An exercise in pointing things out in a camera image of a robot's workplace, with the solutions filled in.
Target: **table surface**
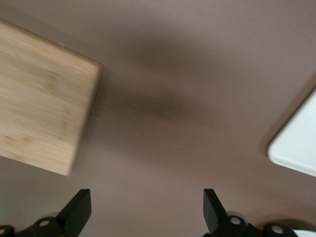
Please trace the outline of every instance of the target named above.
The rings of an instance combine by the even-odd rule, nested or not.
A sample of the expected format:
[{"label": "table surface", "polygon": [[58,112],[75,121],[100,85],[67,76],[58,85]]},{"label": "table surface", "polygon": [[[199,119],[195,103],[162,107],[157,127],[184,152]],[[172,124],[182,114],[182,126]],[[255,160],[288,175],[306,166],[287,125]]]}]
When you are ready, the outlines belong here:
[{"label": "table surface", "polygon": [[0,0],[104,68],[70,176],[0,157],[18,230],[91,189],[80,237],[201,237],[203,189],[251,223],[315,225],[316,178],[267,148],[316,87],[315,0]]}]

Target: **black clamp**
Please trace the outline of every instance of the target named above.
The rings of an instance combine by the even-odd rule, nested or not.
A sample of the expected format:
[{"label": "black clamp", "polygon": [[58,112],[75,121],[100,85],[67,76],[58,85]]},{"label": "black clamp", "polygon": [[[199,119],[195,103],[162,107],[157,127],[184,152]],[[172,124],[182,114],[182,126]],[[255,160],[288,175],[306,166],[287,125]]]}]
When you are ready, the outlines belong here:
[{"label": "black clamp", "polygon": [[13,226],[0,226],[0,237],[78,237],[90,216],[90,190],[81,189],[56,217],[42,218],[17,233]]},{"label": "black clamp", "polygon": [[204,237],[297,237],[285,225],[269,223],[260,230],[239,216],[228,215],[212,189],[204,189],[203,213],[209,230]]}]

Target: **brown surface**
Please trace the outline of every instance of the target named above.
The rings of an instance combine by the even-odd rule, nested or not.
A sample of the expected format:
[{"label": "brown surface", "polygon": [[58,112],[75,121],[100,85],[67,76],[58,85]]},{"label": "brown surface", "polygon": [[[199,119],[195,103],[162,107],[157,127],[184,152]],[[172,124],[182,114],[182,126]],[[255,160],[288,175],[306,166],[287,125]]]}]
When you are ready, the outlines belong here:
[{"label": "brown surface", "polygon": [[1,223],[91,188],[82,236],[202,236],[203,188],[254,224],[316,220],[316,178],[267,145],[316,86],[305,1],[8,1],[0,15],[100,63],[70,177],[0,159]]},{"label": "brown surface", "polygon": [[70,173],[99,65],[0,20],[0,155]]}]

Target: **wood grain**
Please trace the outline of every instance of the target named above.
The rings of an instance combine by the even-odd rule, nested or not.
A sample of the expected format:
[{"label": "wood grain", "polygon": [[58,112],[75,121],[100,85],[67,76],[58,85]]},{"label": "wood grain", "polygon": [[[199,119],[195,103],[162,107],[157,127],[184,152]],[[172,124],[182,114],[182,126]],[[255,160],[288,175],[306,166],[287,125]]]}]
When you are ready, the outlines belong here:
[{"label": "wood grain", "polygon": [[0,20],[0,156],[69,175],[99,71]]}]

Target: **wooden block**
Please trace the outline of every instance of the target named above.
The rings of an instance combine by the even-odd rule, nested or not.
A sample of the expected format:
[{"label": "wooden block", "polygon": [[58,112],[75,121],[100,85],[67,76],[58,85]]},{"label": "wooden block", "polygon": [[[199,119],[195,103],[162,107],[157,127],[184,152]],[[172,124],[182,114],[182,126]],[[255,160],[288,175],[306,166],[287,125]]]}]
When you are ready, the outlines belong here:
[{"label": "wooden block", "polygon": [[69,175],[99,71],[0,20],[0,156]]}]

